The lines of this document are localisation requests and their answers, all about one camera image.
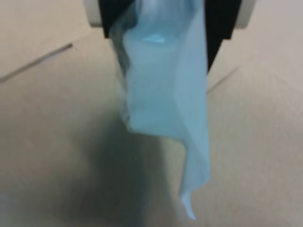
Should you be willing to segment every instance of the translucent plastic sheet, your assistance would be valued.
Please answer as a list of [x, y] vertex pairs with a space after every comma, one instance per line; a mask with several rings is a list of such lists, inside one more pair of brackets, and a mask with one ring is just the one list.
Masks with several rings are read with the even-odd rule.
[[207, 54], [201, 0], [136, 0], [110, 31], [117, 54], [121, 113], [129, 131], [170, 137], [187, 151], [180, 197], [210, 177], [206, 120]]

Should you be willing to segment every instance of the fold in plastic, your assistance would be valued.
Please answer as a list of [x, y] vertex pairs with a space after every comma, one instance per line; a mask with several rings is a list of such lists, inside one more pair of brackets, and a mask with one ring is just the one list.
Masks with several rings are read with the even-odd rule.
[[110, 31], [122, 118], [129, 131], [184, 144], [179, 193], [192, 219], [191, 192], [210, 178], [204, 14], [200, 0], [137, 0]]

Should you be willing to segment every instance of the cardboard surface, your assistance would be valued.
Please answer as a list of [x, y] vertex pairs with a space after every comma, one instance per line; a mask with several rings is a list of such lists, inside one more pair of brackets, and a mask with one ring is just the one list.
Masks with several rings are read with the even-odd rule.
[[87, 35], [82, 0], [0, 1], [0, 78]]

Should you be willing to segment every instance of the light blue plastic bag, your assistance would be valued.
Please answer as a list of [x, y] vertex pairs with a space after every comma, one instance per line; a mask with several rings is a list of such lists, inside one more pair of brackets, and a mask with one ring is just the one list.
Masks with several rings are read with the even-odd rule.
[[180, 196], [192, 219], [191, 192], [210, 178], [204, 10], [201, 0], [136, 0], [110, 32], [122, 118], [129, 131], [184, 144]]

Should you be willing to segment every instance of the plastic bag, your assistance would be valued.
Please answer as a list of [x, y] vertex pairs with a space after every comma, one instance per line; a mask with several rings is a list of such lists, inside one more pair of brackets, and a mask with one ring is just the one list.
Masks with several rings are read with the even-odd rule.
[[181, 141], [187, 151], [180, 197], [210, 177], [207, 53], [202, 0], [136, 0], [110, 31], [121, 68], [121, 113], [129, 131]]

